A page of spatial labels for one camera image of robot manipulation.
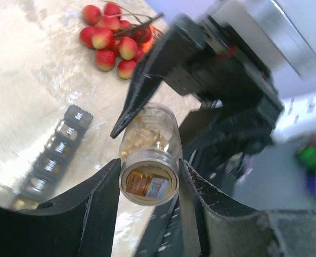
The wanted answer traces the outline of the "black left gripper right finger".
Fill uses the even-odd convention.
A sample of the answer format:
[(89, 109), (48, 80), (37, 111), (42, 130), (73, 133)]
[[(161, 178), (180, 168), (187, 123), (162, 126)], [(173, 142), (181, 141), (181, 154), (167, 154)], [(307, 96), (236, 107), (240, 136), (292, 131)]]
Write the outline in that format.
[(179, 161), (185, 256), (316, 256), (316, 210), (258, 211)]

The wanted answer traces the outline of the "clear pill bottle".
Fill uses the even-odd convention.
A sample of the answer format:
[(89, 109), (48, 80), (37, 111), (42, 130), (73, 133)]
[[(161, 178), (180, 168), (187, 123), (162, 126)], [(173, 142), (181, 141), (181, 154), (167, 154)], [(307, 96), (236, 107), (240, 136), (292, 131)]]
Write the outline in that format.
[(119, 188), (128, 200), (158, 206), (175, 197), (182, 146), (177, 120), (167, 106), (146, 104), (126, 127), (119, 155)]

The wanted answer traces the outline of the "grey weekly pill organizer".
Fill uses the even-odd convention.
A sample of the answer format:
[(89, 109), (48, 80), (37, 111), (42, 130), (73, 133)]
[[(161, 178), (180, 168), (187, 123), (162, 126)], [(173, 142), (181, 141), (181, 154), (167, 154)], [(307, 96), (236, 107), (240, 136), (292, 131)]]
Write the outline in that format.
[(21, 184), (11, 209), (35, 209), (52, 197), (92, 121), (91, 113), (77, 105), (68, 107)]

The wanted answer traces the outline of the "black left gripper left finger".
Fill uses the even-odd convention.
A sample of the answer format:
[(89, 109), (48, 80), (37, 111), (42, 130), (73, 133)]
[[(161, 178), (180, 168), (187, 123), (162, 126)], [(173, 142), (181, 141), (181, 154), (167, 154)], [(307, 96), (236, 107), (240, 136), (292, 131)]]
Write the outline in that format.
[(111, 256), (119, 159), (36, 209), (0, 207), (0, 256)]

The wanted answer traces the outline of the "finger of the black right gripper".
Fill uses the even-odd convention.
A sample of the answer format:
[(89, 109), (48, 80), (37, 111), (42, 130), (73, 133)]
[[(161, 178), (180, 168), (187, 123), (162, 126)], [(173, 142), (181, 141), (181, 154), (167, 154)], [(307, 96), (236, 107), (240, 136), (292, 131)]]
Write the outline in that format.
[(203, 31), (197, 23), (185, 14), (175, 17), (163, 37), (138, 62), (110, 137), (116, 138), (127, 127), (176, 67), (202, 49)]

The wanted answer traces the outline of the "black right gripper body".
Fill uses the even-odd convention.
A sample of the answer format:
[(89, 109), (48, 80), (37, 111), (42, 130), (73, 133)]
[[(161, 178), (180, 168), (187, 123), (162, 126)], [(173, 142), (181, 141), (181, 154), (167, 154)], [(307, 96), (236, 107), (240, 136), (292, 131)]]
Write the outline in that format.
[(283, 110), (271, 72), (231, 26), (206, 17), (200, 27), (205, 47), (165, 79), (201, 103), (180, 125), (183, 154), (207, 146), (225, 157), (256, 154), (272, 143)]

